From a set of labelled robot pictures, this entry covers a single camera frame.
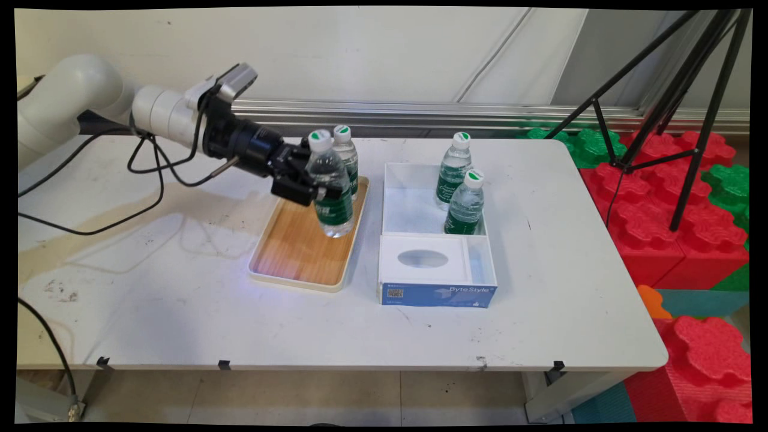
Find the white table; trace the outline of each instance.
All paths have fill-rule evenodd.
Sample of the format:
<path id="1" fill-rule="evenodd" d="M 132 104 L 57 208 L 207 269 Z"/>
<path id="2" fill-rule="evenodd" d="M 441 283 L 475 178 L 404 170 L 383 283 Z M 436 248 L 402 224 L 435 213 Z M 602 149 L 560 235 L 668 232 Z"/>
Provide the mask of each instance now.
<path id="1" fill-rule="evenodd" d="M 77 137 L 19 174 L 42 177 Z M 19 210 L 94 229 L 153 202 L 157 176 L 125 169 L 137 139 L 99 138 Z M 172 159 L 187 150 L 161 140 Z M 439 163 L 447 139 L 359 139 L 370 179 L 351 278 L 327 294 L 257 282 L 247 264 L 277 198 L 271 180 L 231 169 L 202 187 L 166 174 L 165 198 L 92 237 L 18 219 L 18 289 L 53 327 L 75 368 L 99 357 L 121 369 L 521 371 L 531 421 L 546 421 L 637 371 L 667 361 L 595 206 L 558 141 L 474 140 L 487 177 L 498 292 L 488 309 L 381 306 L 376 299 L 387 161 Z M 154 164 L 147 146 L 137 164 Z M 180 168 L 196 180 L 220 161 Z M 18 368 L 60 367 L 41 327 L 20 309 Z M 541 371 L 570 372 L 537 388 Z"/>

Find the bottle label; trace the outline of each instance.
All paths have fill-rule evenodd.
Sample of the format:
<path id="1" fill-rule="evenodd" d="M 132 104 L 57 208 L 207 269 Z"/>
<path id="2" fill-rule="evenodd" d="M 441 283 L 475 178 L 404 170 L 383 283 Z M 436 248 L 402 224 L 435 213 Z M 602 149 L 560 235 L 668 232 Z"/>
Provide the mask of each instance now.
<path id="1" fill-rule="evenodd" d="M 357 164 L 347 165 L 346 174 L 349 176 L 349 190 L 354 195 L 357 193 Z"/>
<path id="2" fill-rule="evenodd" d="M 315 212 L 320 222 L 326 225 L 341 225 L 352 219 L 352 194 L 347 188 L 337 200 L 315 201 Z"/>
<path id="3" fill-rule="evenodd" d="M 475 233 L 475 228 L 478 226 L 478 222 L 480 222 L 480 218 L 474 222 L 460 221 L 454 217 L 451 211 L 449 211 L 448 217 L 445 218 L 445 227 L 443 228 L 443 231 L 446 234 L 473 235 Z"/>
<path id="4" fill-rule="evenodd" d="M 440 169 L 440 178 L 437 180 L 437 198 L 445 203 L 451 202 L 451 197 L 453 196 L 453 192 L 462 185 L 464 182 L 464 174 L 466 174 L 467 169 L 469 166 L 465 167 L 446 167 L 443 166 Z M 452 178 L 461 178 L 460 181 L 454 183 L 453 181 L 448 181 L 445 179 L 445 176 L 452 177 Z"/>

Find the white box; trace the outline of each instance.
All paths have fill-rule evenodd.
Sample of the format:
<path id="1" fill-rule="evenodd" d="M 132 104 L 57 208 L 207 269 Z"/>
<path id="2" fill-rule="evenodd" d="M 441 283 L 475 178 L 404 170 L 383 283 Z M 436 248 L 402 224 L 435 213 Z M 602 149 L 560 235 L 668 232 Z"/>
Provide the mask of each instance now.
<path id="1" fill-rule="evenodd" d="M 444 234 L 435 202 L 438 164 L 384 167 L 379 302 L 405 306 L 488 307 L 498 287 L 485 211 L 475 235 Z"/>

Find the floor tile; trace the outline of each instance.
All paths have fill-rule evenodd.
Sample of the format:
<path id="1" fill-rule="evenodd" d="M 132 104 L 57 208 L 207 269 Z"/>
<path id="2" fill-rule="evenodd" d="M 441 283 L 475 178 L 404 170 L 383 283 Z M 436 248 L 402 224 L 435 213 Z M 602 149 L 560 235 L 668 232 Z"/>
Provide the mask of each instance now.
<path id="1" fill-rule="evenodd" d="M 113 371 L 90 400 L 83 421 L 186 423 L 199 371 Z"/>
<path id="2" fill-rule="evenodd" d="M 189 423 L 399 426 L 398 372 L 203 372 Z"/>
<path id="3" fill-rule="evenodd" d="M 527 423 L 515 372 L 402 372 L 401 385 L 403 426 Z"/>

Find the plastic bottle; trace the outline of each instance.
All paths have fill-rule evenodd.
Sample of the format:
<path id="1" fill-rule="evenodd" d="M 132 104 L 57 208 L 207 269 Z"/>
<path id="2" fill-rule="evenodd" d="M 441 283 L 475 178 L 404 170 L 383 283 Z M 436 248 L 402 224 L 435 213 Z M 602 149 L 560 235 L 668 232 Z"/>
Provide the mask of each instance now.
<path id="1" fill-rule="evenodd" d="M 352 142 L 352 130 L 349 126 L 339 125 L 333 128 L 333 150 L 341 156 L 349 176 L 352 188 L 352 201 L 357 199 L 357 149 Z"/>
<path id="2" fill-rule="evenodd" d="M 456 188 L 451 197 L 451 205 L 443 227 L 446 234 L 472 235 L 475 233 L 482 216 L 484 180 L 485 176 L 480 170 L 467 171 L 464 183 Z"/>
<path id="3" fill-rule="evenodd" d="M 353 228 L 352 197 L 344 161 L 333 150 L 331 134 L 327 130 L 312 132 L 309 141 L 312 155 L 306 164 L 306 172 L 318 182 L 338 186 L 343 190 L 341 198 L 337 200 L 315 200 L 317 219 L 328 237 L 342 237 Z"/>
<path id="4" fill-rule="evenodd" d="M 441 209 L 448 210 L 453 192 L 464 181 L 464 176 L 470 168 L 472 156 L 469 154 L 469 134 L 457 132 L 453 135 L 451 147 L 445 152 L 440 164 L 435 200 Z"/>

